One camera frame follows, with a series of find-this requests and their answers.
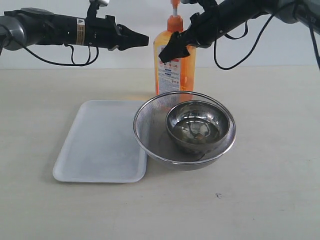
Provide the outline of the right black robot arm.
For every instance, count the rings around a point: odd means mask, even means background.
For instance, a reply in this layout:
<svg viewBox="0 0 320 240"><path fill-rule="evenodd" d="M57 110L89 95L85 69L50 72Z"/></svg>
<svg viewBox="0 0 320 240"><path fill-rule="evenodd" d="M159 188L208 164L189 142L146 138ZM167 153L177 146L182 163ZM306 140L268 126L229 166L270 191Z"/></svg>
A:
<svg viewBox="0 0 320 240"><path fill-rule="evenodd" d="M320 54L315 35L320 32L320 2L318 0L183 0L182 4L199 4L203 12L196 12L190 17L189 27L182 31L174 31L168 43L157 54L158 58L167 63L174 59L190 56L188 47L207 49L217 48L217 40L221 37L231 39L230 32L247 24L249 20L267 15L268 19L261 28L257 38L240 61L229 67L219 63L216 66L224 71L231 70L242 64L255 50L258 42L273 18L286 24L302 23L308 28L315 60L320 61Z"/></svg>

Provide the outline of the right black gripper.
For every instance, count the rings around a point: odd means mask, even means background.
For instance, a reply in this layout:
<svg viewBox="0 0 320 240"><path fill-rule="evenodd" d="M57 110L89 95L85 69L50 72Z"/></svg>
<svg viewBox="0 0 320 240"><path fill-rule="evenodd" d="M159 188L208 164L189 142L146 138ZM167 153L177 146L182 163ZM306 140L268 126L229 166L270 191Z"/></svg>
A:
<svg viewBox="0 0 320 240"><path fill-rule="evenodd" d="M212 43L225 35L225 13L223 11L196 12L190 17L190 25L185 32L172 33L169 42L159 53L163 63L190 56L187 46L209 48Z"/></svg>

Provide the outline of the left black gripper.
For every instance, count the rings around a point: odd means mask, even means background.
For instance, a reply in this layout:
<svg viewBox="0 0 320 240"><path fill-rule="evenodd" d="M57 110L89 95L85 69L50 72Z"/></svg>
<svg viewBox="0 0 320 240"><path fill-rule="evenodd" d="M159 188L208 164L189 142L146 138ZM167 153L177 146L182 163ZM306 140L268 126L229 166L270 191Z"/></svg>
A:
<svg viewBox="0 0 320 240"><path fill-rule="evenodd" d="M115 16L106 15L105 18L87 16L85 18L84 45L113 51L125 51L131 48L146 47L149 37L129 29L123 24L116 24Z"/></svg>

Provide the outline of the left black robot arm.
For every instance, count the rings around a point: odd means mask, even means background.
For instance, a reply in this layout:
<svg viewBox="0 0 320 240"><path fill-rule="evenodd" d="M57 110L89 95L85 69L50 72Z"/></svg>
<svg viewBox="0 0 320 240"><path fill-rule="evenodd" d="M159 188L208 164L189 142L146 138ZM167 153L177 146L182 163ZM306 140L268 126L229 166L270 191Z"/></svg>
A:
<svg viewBox="0 0 320 240"><path fill-rule="evenodd" d="M0 17L0 48L17 51L30 45L79 45L124 51L149 44L147 35L117 24L115 17L97 17L89 7L85 18L26 7Z"/></svg>

